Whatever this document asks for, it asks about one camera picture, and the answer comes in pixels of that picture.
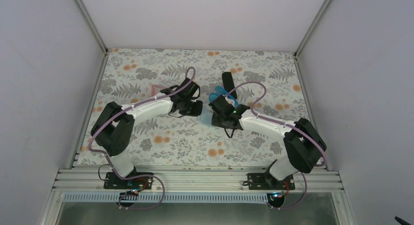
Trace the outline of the light blue cloth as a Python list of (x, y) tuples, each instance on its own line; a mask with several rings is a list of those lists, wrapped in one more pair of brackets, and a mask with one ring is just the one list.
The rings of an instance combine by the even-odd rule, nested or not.
[(213, 116), (213, 113), (211, 113), (210, 110), (203, 108), (199, 116), (199, 121), (201, 124), (205, 126), (214, 127), (212, 125), (212, 116)]

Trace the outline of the black glasses pouch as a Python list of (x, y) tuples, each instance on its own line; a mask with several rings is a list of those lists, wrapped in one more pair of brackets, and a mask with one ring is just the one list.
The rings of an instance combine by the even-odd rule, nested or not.
[(234, 85), (234, 80), (232, 77), (232, 73), (231, 72), (224, 72), (222, 73), (222, 82), (223, 82), (223, 88), (227, 91), (230, 92), (230, 95), (237, 99), (237, 93), (235, 89), (235, 85)]

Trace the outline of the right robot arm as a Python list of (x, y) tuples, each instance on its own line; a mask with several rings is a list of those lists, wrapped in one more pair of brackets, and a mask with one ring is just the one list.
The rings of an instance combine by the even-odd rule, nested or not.
[(273, 161), (264, 172), (269, 189), (277, 189), (283, 180), (297, 172), (310, 173), (320, 159), (326, 158), (327, 146), (307, 119), (286, 121), (271, 118), (247, 105), (234, 106), (223, 95), (209, 103), (213, 111), (211, 124), (224, 130), (254, 131), (282, 139), (286, 155)]

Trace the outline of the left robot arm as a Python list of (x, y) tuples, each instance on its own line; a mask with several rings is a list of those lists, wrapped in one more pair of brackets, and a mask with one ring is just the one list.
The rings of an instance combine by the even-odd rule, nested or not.
[(134, 126), (174, 112), (179, 112), (180, 117), (200, 116), (200, 94), (200, 86), (186, 78), (180, 85), (164, 88), (147, 100), (126, 105), (110, 102), (104, 107), (90, 134), (92, 141), (103, 147), (101, 152), (121, 187), (130, 188), (136, 182), (136, 168), (127, 153)]

